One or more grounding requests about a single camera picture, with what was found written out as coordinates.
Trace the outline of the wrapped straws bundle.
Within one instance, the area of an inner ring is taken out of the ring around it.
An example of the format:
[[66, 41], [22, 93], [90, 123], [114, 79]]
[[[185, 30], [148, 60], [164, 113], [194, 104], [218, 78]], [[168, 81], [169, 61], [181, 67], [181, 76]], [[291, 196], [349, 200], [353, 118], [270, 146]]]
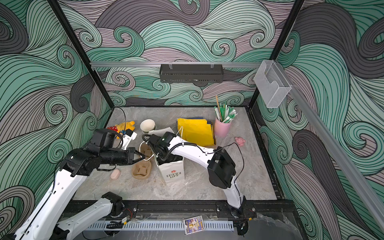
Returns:
[[216, 96], [216, 103], [217, 105], [214, 108], [217, 120], [224, 124], [231, 123], [237, 116], [235, 108], [227, 104], [220, 104], [218, 96]]

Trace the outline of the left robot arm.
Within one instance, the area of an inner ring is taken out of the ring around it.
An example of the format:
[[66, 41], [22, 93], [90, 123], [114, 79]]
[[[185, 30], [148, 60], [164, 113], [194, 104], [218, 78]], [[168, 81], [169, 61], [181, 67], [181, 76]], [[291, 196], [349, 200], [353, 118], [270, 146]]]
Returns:
[[128, 166], [145, 158], [134, 147], [129, 147], [137, 134], [126, 130], [121, 135], [109, 129], [97, 129], [92, 139], [82, 148], [70, 151], [55, 173], [52, 187], [26, 221], [5, 240], [72, 240], [87, 227], [105, 216], [118, 218], [123, 214], [122, 197], [108, 192], [96, 203], [60, 221], [73, 195], [100, 165]]

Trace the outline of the stack of paper cups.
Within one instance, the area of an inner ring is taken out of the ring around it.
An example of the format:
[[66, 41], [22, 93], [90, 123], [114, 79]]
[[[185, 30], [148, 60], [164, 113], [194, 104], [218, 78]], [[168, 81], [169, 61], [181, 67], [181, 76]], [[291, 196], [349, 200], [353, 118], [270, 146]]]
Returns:
[[156, 123], [152, 119], [144, 120], [140, 124], [140, 129], [143, 133], [147, 134], [156, 129]]

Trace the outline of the pink straw holder cup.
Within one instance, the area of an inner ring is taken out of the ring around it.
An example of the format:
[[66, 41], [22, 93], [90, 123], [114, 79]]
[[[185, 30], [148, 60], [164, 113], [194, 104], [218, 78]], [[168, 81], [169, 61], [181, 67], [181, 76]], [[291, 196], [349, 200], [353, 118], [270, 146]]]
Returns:
[[231, 123], [223, 123], [219, 119], [215, 119], [214, 134], [216, 137], [224, 138], [228, 135]]

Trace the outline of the small pink toy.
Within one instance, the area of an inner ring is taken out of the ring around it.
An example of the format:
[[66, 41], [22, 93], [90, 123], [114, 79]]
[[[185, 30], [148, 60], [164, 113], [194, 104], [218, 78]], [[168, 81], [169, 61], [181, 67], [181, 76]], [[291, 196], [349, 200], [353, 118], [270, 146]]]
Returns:
[[241, 137], [235, 137], [236, 143], [239, 145], [239, 147], [242, 147], [245, 145], [246, 140]]

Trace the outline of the pink oval soap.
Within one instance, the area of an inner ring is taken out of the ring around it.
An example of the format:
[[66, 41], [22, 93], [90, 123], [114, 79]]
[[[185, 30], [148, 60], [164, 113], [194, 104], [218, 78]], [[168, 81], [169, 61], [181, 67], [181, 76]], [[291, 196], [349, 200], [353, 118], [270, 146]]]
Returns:
[[114, 169], [110, 175], [112, 180], [117, 180], [121, 175], [121, 171], [119, 169]]

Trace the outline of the black wall shelf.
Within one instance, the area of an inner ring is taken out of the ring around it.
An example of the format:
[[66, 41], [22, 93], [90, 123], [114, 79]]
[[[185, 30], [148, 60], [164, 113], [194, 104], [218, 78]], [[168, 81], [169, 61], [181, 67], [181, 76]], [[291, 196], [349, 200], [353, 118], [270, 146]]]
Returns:
[[163, 64], [159, 74], [163, 83], [220, 83], [224, 69], [214, 64]]

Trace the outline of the small picture card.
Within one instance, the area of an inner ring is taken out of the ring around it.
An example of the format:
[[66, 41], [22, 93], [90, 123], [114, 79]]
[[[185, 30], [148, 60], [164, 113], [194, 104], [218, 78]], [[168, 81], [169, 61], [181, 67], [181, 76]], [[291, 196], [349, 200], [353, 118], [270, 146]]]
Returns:
[[183, 220], [186, 235], [202, 232], [205, 230], [202, 216], [191, 217]]

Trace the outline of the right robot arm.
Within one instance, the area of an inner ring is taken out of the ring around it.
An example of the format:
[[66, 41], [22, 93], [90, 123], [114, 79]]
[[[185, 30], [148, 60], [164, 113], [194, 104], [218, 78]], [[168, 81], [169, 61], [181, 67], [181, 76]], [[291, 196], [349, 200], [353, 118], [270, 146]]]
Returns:
[[243, 215], [244, 195], [238, 187], [239, 174], [236, 164], [225, 147], [216, 149], [201, 147], [187, 142], [174, 133], [166, 132], [163, 136], [144, 134], [143, 141], [151, 148], [158, 160], [166, 161], [171, 157], [191, 160], [208, 171], [209, 181], [214, 187], [223, 190], [231, 214], [235, 218]]

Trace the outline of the stack of pulp cup carriers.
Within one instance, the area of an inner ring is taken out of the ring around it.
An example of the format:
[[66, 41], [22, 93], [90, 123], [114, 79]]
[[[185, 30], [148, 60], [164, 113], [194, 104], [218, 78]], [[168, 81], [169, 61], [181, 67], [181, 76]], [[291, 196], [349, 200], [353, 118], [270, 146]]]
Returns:
[[152, 149], [144, 142], [140, 144], [139, 152], [146, 157], [144, 160], [134, 164], [132, 168], [132, 176], [137, 180], [145, 180], [149, 178], [152, 170], [152, 160], [155, 159], [155, 155]]

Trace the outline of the clear acrylic wall holder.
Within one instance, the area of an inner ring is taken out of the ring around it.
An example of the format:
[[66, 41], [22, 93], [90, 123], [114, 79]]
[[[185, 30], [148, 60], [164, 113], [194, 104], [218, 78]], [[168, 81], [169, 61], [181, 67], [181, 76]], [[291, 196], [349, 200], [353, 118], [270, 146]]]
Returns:
[[292, 89], [283, 66], [273, 60], [260, 64], [254, 82], [269, 109], [278, 108]]

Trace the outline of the yellow bear plush toy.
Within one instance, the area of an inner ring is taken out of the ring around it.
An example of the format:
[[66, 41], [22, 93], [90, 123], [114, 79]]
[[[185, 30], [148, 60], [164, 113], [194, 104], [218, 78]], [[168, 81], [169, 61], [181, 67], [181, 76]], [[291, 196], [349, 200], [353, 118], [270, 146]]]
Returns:
[[124, 123], [121, 123], [118, 125], [107, 127], [107, 129], [113, 130], [113, 131], [118, 132], [118, 133], [123, 133], [125, 130], [134, 131], [135, 130], [135, 122], [134, 121], [124, 122]]

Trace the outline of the white paper takeout bag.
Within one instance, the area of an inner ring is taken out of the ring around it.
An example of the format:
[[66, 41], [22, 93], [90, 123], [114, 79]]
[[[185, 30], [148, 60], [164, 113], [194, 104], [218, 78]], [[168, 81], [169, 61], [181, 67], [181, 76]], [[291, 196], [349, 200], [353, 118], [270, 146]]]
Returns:
[[184, 158], [171, 154], [166, 160], [162, 160], [160, 151], [154, 153], [150, 146], [150, 144], [154, 145], [166, 132], [173, 133], [173, 130], [166, 128], [159, 131], [152, 130], [147, 133], [144, 132], [142, 135], [143, 141], [139, 146], [139, 152], [145, 155], [144, 161], [149, 162], [149, 165], [151, 165], [152, 162], [155, 163], [165, 183], [170, 184], [185, 179]]

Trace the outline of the yellow napkin stack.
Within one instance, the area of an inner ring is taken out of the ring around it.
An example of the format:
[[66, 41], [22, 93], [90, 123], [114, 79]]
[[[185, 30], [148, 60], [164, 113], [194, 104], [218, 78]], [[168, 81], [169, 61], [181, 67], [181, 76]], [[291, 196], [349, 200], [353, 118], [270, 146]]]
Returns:
[[185, 141], [202, 147], [215, 145], [213, 127], [207, 120], [179, 118], [177, 124], [181, 138]]

